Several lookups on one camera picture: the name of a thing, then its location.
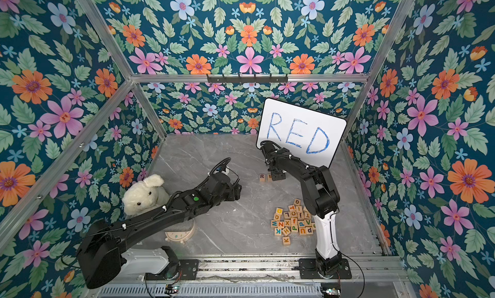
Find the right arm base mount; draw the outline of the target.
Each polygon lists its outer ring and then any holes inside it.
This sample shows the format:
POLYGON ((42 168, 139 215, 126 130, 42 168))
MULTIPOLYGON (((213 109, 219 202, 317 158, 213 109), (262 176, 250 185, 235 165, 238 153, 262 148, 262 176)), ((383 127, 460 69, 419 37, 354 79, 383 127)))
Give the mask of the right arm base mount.
POLYGON ((351 279, 352 273, 347 259, 337 255, 331 259, 308 258, 299 259, 295 267, 301 279, 351 279))

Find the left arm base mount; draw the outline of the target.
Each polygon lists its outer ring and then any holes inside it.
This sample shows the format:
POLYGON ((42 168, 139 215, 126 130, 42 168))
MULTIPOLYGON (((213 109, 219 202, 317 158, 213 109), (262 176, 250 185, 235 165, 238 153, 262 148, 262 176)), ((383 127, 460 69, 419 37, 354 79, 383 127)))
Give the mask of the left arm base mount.
POLYGON ((170 246, 162 246, 161 255, 165 255, 167 265, 157 273, 146 273, 146 281, 193 281, 199 271, 198 259, 179 259, 170 246))

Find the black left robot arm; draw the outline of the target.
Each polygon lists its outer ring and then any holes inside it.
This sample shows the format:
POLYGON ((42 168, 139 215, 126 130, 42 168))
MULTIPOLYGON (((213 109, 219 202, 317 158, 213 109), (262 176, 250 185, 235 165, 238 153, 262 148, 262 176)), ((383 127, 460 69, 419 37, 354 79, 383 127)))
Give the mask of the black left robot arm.
POLYGON ((96 289, 115 279, 130 262, 123 254, 143 239, 205 214, 223 201, 237 201, 241 190, 238 181, 232 183, 226 174, 216 172, 197 187, 176 192, 164 206, 117 223, 93 223, 76 254, 86 287, 96 289))

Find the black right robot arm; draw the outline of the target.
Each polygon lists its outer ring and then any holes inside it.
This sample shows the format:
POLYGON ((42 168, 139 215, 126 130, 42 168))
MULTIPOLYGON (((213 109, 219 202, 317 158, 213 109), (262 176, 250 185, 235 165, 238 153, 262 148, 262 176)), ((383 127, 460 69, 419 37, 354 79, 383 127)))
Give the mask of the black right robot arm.
POLYGON ((337 273, 342 253, 336 235, 340 195, 329 168, 310 165, 272 141, 262 141, 260 150, 274 181, 290 174, 300 182, 303 203, 316 225, 316 271, 324 278, 331 277, 337 273))

